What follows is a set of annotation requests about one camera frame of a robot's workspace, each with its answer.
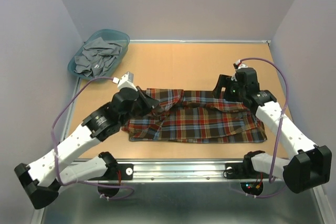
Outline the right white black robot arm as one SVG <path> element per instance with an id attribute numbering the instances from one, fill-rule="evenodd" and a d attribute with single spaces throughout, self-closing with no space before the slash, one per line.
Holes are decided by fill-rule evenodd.
<path id="1" fill-rule="evenodd" d="M 277 158 L 264 151 L 247 153 L 242 162 L 233 163 L 224 172 L 228 179 L 253 178 L 258 173 L 281 179 L 293 193 L 326 184 L 330 180 L 332 152 L 305 136 L 282 111 L 276 97 L 261 90 L 255 69 L 236 67 L 233 76 L 220 75 L 213 96 L 241 102 L 261 120 L 281 143 L 288 158 Z"/>

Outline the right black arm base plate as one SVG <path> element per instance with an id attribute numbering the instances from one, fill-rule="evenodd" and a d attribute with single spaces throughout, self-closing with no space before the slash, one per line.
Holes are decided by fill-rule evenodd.
<path id="1" fill-rule="evenodd" d="M 268 174 L 257 172 L 252 166 L 245 165 L 243 162 L 227 163 L 223 171 L 223 176 L 227 179 L 265 179 L 269 177 Z"/>

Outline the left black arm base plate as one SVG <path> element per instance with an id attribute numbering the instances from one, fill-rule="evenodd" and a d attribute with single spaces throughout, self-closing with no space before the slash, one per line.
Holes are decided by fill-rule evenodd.
<path id="1" fill-rule="evenodd" d="M 131 163 L 118 163 L 105 165 L 103 172 L 91 177 L 89 180 L 132 180 L 134 165 Z"/>

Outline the plaid long sleeve shirt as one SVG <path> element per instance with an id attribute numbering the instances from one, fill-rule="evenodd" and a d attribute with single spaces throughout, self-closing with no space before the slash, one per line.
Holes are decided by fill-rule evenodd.
<path id="1" fill-rule="evenodd" d="M 216 99 L 211 91 L 148 88 L 160 103 L 157 114 L 127 121 L 130 142 L 262 143 L 264 124 L 242 104 Z"/>

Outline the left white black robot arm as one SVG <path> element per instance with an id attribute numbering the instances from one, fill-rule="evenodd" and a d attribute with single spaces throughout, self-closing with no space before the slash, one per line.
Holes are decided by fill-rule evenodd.
<path id="1" fill-rule="evenodd" d="M 145 116 L 159 107 L 159 101 L 139 87 L 122 88 L 112 100 L 87 116 L 81 124 L 54 149 L 40 159 L 20 163 L 14 169 L 24 191 L 35 209 L 50 205 L 61 188 L 72 184 L 88 184 L 93 178 L 115 179 L 132 176 L 131 167 L 119 165 L 109 152 L 72 166 L 85 151 L 120 131 L 128 120 Z"/>

